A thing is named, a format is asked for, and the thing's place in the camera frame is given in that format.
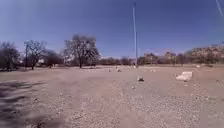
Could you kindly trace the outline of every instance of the sky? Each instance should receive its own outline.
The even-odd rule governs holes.
[[[60,51],[75,34],[93,36],[102,57],[185,52],[224,41],[224,16],[216,0],[0,0],[0,41],[24,50],[24,41],[46,41]],[[224,10],[224,0],[219,0]]]

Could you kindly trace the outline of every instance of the white post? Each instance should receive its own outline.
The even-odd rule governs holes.
[[[222,8],[221,8],[220,3],[219,3],[218,0],[216,0],[216,4],[217,4],[218,10],[220,12],[220,15],[223,16]]]
[[[138,68],[138,48],[137,48],[137,30],[135,25],[135,7],[136,3],[133,6],[133,21],[134,21],[134,37],[135,37],[135,67]]]

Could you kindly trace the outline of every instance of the bare ground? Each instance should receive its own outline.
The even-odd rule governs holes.
[[[0,73],[0,127],[224,127],[223,68],[120,69]],[[193,79],[177,81],[182,71]]]

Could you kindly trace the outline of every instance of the tree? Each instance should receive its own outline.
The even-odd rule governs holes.
[[[101,64],[101,65],[120,65],[121,62],[117,58],[110,57],[110,58],[100,59],[99,64]]]
[[[175,66],[176,63],[176,54],[173,52],[166,52],[165,57],[168,59],[169,63],[172,63]]]
[[[19,52],[11,42],[3,42],[0,44],[0,68],[12,67],[17,68]]]
[[[140,57],[138,58],[138,64],[139,64],[139,65],[144,65],[144,64],[146,64],[146,58],[145,58],[144,56],[140,56]]]
[[[127,57],[122,57],[120,61],[122,65],[131,65],[131,60]]]
[[[96,61],[100,57],[93,37],[75,35],[72,40],[65,41],[65,50],[70,58],[77,58],[80,68],[88,60]]]
[[[27,62],[29,61],[31,63],[32,70],[34,70],[34,67],[36,66],[40,57],[44,55],[45,44],[46,44],[45,42],[33,41],[33,40],[25,42],[27,53],[27,56],[25,58],[26,66]]]
[[[180,63],[182,66],[185,63],[185,56],[183,54],[177,55],[177,63]]]
[[[62,64],[62,57],[53,50],[46,50],[44,53],[44,63],[50,68],[55,64]]]
[[[158,57],[153,53],[144,54],[144,57],[145,57],[146,64],[156,64],[157,63]]]

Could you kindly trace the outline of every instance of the concrete block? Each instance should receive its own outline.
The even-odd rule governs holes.
[[[192,78],[192,72],[182,72],[181,75],[177,76],[177,80],[182,80],[182,81],[189,81]]]

